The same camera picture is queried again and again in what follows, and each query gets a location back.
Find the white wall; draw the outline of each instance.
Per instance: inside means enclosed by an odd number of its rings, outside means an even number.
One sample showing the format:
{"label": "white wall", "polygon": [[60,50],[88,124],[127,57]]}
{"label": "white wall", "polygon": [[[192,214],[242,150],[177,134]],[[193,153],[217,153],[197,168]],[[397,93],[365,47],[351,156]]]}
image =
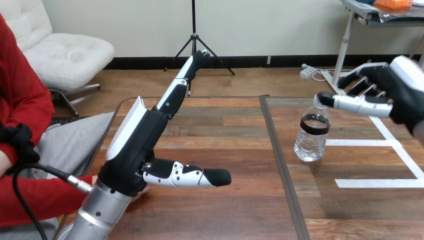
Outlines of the white wall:
{"label": "white wall", "polygon": [[[116,57],[174,56],[192,33],[190,0],[43,0],[55,33],[112,43]],[[338,0],[197,0],[197,33],[220,56],[338,54]],[[353,27],[348,54],[404,54],[423,28]]]}

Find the grey pants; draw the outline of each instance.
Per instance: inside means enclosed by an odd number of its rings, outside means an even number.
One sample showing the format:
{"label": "grey pants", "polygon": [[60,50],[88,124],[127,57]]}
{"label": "grey pants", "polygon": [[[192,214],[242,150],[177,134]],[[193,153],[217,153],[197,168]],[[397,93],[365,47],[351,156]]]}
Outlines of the grey pants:
{"label": "grey pants", "polygon": [[[43,133],[34,148],[40,155],[40,164],[80,176],[104,134],[113,113],[87,117],[65,125],[54,125]],[[22,177],[49,178],[43,171],[32,169]],[[56,218],[41,221],[45,234],[51,240],[58,228]],[[40,240],[34,225],[26,224],[0,228],[0,240]]]}

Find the wooden table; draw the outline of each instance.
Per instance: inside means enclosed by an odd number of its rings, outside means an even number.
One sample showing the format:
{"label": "wooden table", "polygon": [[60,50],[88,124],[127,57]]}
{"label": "wooden table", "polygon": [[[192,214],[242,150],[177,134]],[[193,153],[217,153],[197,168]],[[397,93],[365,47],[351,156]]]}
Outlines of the wooden table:
{"label": "wooden table", "polygon": [[[158,99],[143,100],[149,109]],[[119,106],[91,173],[99,172],[133,102]],[[298,239],[258,97],[186,98],[154,151],[158,158],[228,169],[232,183],[155,186],[129,206],[110,240]]]}
{"label": "wooden table", "polygon": [[[156,98],[144,98],[151,108]],[[134,99],[118,107],[90,172],[97,174]],[[110,240],[424,239],[424,188],[343,188],[335,179],[414,179],[390,146],[327,146],[304,164],[293,151],[311,98],[190,97],[155,147],[159,158],[231,172],[229,186],[155,186],[132,203]],[[370,118],[330,111],[334,140],[385,138]],[[424,151],[384,120],[424,169]]]}

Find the plastic water bottle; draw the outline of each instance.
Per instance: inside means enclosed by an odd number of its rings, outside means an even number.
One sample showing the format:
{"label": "plastic water bottle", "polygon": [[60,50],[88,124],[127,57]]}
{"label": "plastic water bottle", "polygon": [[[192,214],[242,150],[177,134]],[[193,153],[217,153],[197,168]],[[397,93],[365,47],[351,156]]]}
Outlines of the plastic water bottle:
{"label": "plastic water bottle", "polygon": [[313,106],[308,108],[300,120],[300,131],[294,144],[294,152],[300,160],[313,162],[321,159],[330,126],[328,107],[315,96]]}

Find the prosthetic arm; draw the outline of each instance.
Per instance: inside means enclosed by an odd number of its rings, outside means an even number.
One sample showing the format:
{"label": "prosthetic arm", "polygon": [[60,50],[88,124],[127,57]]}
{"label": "prosthetic arm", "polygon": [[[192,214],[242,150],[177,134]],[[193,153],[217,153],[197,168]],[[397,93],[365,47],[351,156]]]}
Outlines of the prosthetic arm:
{"label": "prosthetic arm", "polygon": [[62,230],[59,240],[102,240],[112,231],[131,199],[146,185],[211,187],[231,183],[225,169],[202,169],[156,158],[153,152],[169,120],[180,108],[188,83],[209,58],[197,51],[184,64],[153,109],[138,97],[113,137],[98,179],[78,210],[75,222]]}
{"label": "prosthetic arm", "polygon": [[335,109],[362,115],[391,118],[405,124],[424,146],[424,72],[405,56],[386,62],[365,63],[338,82],[345,89],[359,80],[347,95],[320,92],[320,102]]}

